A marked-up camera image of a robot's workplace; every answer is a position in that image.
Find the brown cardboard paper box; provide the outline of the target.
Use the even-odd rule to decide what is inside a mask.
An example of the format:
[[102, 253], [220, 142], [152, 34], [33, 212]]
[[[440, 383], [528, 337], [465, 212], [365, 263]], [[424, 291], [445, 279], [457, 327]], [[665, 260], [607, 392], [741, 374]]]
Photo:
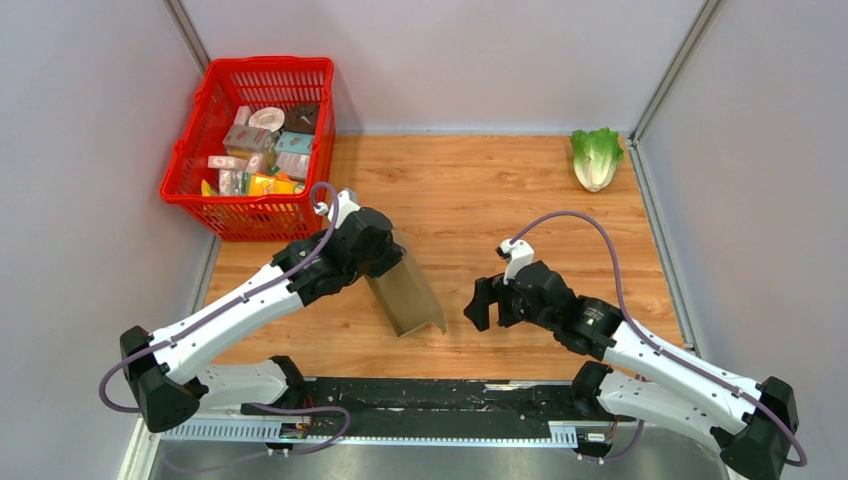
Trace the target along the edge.
[[393, 229], [393, 240], [403, 252], [386, 273], [366, 281], [397, 337], [410, 336], [427, 325], [442, 335], [448, 332], [443, 308], [402, 232]]

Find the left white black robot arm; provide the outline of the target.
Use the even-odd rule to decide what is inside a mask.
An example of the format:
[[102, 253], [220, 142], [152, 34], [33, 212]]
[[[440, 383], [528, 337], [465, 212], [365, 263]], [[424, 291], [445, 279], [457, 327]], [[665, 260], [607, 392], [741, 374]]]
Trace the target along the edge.
[[212, 361], [265, 324], [339, 293], [362, 277], [378, 278], [405, 254], [383, 213], [358, 207], [334, 229], [290, 242], [248, 281], [169, 327], [133, 326], [119, 338], [124, 378], [152, 433], [173, 429], [201, 408], [248, 403], [291, 415], [306, 390], [281, 360], [222, 367]]

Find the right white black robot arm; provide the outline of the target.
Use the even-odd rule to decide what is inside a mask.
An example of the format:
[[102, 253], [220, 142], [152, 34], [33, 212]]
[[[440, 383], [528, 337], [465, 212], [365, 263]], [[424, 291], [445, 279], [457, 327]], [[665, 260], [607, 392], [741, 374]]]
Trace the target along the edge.
[[570, 404], [579, 416], [638, 418], [717, 452], [747, 479], [778, 479], [789, 464], [799, 420], [793, 388], [712, 365], [627, 322], [616, 306], [577, 295], [543, 262], [476, 280], [464, 310], [479, 331], [527, 322], [553, 334], [567, 350], [589, 356], [574, 378]]

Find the teal small box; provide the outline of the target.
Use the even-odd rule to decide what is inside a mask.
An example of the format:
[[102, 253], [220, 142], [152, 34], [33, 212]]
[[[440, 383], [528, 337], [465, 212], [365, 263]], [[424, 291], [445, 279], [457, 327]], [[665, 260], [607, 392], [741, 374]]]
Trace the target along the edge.
[[296, 132], [283, 131], [275, 144], [275, 152], [310, 155], [313, 150], [315, 136]]

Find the pink grey carton box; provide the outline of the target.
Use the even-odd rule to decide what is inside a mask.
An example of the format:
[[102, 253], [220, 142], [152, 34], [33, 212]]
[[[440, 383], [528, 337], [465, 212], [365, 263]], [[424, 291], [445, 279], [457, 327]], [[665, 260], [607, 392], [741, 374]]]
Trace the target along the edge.
[[268, 151], [274, 143], [273, 132], [236, 124], [230, 126], [222, 140], [222, 145], [228, 152], [264, 152]]

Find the pink white small box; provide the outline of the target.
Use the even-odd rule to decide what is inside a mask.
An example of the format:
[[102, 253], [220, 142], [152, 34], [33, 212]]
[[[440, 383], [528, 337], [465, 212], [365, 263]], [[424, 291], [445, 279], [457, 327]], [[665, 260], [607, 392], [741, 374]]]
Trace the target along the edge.
[[248, 160], [244, 158], [229, 156], [229, 155], [210, 155], [207, 160], [207, 166], [218, 170], [240, 170], [244, 171], [248, 165]]

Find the orange yellow snack packet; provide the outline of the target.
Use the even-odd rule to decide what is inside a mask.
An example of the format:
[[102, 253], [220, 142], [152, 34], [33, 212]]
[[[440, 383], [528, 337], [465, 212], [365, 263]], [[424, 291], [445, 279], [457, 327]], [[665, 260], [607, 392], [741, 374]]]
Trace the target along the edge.
[[250, 174], [247, 180], [248, 196], [291, 195], [304, 190], [304, 184], [290, 179], [286, 175], [268, 176]]

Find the dark brown round item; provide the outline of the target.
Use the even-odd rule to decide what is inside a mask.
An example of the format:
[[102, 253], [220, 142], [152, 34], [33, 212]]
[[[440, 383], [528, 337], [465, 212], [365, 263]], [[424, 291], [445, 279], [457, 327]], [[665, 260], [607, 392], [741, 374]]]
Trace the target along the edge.
[[306, 102], [296, 104], [285, 113], [283, 130], [286, 132], [314, 135], [317, 130], [319, 115], [319, 103]]

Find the green lettuce head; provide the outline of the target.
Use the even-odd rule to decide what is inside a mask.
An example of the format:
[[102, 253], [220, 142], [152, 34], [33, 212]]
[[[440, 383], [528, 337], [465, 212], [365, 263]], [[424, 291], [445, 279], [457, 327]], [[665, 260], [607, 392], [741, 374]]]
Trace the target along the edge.
[[609, 127], [597, 130], [575, 130], [571, 135], [574, 152], [573, 168], [580, 184], [596, 193], [612, 181], [624, 150], [619, 135]]

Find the red plastic shopping basket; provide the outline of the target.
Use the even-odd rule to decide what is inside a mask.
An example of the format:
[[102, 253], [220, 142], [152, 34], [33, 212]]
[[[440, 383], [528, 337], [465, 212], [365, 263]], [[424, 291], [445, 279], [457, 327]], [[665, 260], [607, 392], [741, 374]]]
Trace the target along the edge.
[[323, 221], [309, 190], [327, 180], [335, 143], [327, 57], [212, 61], [160, 187], [224, 241], [289, 241]]

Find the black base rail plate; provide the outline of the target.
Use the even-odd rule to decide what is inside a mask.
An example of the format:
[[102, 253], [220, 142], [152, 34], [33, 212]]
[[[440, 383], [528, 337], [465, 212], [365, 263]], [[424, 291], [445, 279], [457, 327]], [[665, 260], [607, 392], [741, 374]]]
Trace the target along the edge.
[[348, 440], [542, 440], [561, 425], [609, 439], [618, 427], [568, 381], [316, 377], [275, 405], [319, 408], [307, 419], [312, 437], [338, 432], [349, 412]]

